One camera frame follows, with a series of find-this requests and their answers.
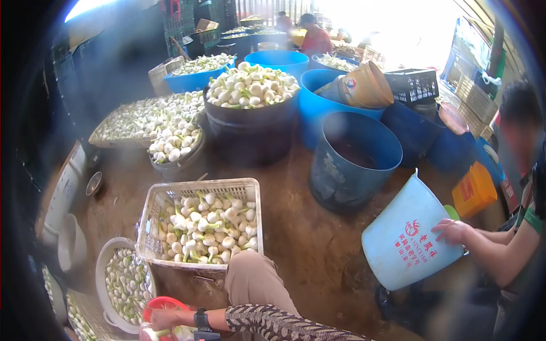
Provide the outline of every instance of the metal bowl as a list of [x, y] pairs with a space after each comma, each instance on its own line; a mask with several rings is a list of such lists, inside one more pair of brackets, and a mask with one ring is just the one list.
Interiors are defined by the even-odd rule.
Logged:
[[102, 180], [102, 172], [96, 172], [95, 174], [93, 174], [93, 176], [91, 177], [91, 179], [89, 180], [87, 184], [87, 188], [85, 189], [85, 194], [86, 195], [95, 194], [100, 188], [101, 180]]

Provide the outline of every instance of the pile of garlic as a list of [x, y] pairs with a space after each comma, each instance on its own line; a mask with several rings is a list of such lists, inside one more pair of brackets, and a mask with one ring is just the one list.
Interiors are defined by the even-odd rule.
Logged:
[[239, 33], [239, 32], [246, 31], [247, 29], [249, 29], [249, 27], [239, 26], [239, 27], [235, 27], [234, 29], [230, 29], [229, 31], [222, 32], [222, 34]]
[[201, 95], [197, 91], [176, 93], [123, 104], [97, 127], [91, 140], [155, 139], [169, 123], [190, 121], [205, 112]]
[[326, 53], [322, 57], [317, 58], [317, 61], [320, 64], [326, 65], [327, 67], [331, 67], [331, 68], [334, 68], [334, 69], [343, 70], [343, 71], [347, 71], [347, 72], [351, 72], [351, 71], [353, 71], [354, 69], [356, 69], [358, 67], [357, 65], [354, 65], [354, 64], [351, 64], [351, 63], [347, 62], [345, 59], [341, 59], [339, 57], [336, 57], [335, 53], [334, 53], [333, 56]]
[[227, 35], [225, 37], [222, 37], [220, 39], [233, 39], [233, 38], [241, 38], [241, 37], [246, 37], [248, 36], [249, 34], [247, 33], [238, 33], [238, 34], [232, 34], [232, 35]]
[[161, 259], [227, 264], [241, 250], [258, 250], [255, 202], [243, 205], [230, 193], [197, 191], [197, 196], [163, 207], [157, 226]]
[[51, 303], [51, 308], [53, 309], [53, 312], [55, 313], [55, 306], [53, 305], [53, 292], [51, 291], [51, 274], [49, 273], [49, 269], [47, 266], [44, 265], [44, 267], [41, 269], [41, 274], [44, 276], [44, 286], [45, 291], [48, 292], [49, 296], [49, 303]]
[[239, 20], [240, 22], [245, 22], [245, 21], [252, 21], [252, 20], [258, 20], [258, 19], [261, 19], [262, 17], [260, 17], [259, 15], [257, 14], [253, 14], [253, 15], [249, 15], [248, 17], [244, 18], [244, 19], [241, 19]]
[[74, 328], [74, 332], [78, 336], [80, 341], [95, 341], [98, 339], [97, 335], [91, 329], [89, 323], [85, 317], [81, 314], [80, 308], [78, 308], [72, 302], [72, 296], [67, 294], [67, 306], [68, 306], [68, 318]]
[[226, 68], [217, 79], [211, 78], [207, 102], [231, 109], [254, 109], [292, 98], [300, 89], [298, 81], [280, 70], [241, 62]]
[[276, 29], [263, 29], [261, 31], [258, 31], [254, 33], [255, 35], [267, 35], [267, 34], [286, 34], [286, 32], [283, 31], [277, 31]]
[[133, 250], [117, 248], [105, 271], [112, 307], [124, 320], [140, 325], [143, 311], [152, 298], [148, 266]]
[[155, 163], [175, 162], [191, 152], [201, 139], [201, 128], [194, 123], [197, 113], [203, 112], [203, 91], [194, 91], [190, 104], [197, 106], [194, 114], [186, 116], [168, 117], [161, 129], [156, 133], [156, 139], [148, 148]]
[[221, 53], [217, 56], [200, 56], [188, 61], [173, 71], [173, 76], [191, 75], [199, 72], [218, 70], [233, 60], [232, 55]]

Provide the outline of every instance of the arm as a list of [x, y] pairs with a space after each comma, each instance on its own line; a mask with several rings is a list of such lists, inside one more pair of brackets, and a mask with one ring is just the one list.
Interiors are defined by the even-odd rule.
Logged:
[[443, 231], [436, 240], [445, 238], [449, 244], [464, 244], [482, 269], [505, 287], [524, 268], [535, 252], [539, 235], [524, 220], [508, 245], [492, 242], [473, 227], [456, 220], [444, 219], [432, 231]]
[[[153, 329], [162, 330], [176, 325], [194, 327], [194, 313], [188, 310], [154, 309], [152, 313]], [[244, 304], [227, 309], [208, 310], [205, 313], [208, 315], [210, 326], [215, 330], [259, 333], [267, 340], [273, 338], [283, 340], [369, 340], [351, 332], [292, 315], [270, 304]], [[164, 324], [166, 318], [163, 315], [170, 319], [170, 324]]]
[[489, 231], [485, 231], [481, 229], [475, 229], [475, 230], [479, 234], [481, 234], [482, 236], [484, 236], [485, 238], [489, 239], [490, 241], [494, 243], [508, 245], [509, 242], [514, 237], [515, 223], [514, 223], [514, 226], [512, 226], [512, 228], [508, 231], [489, 232]]

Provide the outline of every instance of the logo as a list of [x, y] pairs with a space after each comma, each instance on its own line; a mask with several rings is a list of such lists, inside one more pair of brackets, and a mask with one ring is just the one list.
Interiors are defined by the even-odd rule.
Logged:
[[406, 223], [406, 234], [410, 237], [415, 236], [419, 233], [419, 227], [421, 227], [421, 224], [417, 222], [417, 219], [413, 221], [413, 223], [407, 222]]
[[355, 82], [354, 79], [349, 79], [348, 81], [345, 82], [345, 84], [347, 85], [347, 88], [348, 89], [354, 89], [355, 86], [357, 86], [357, 82]]

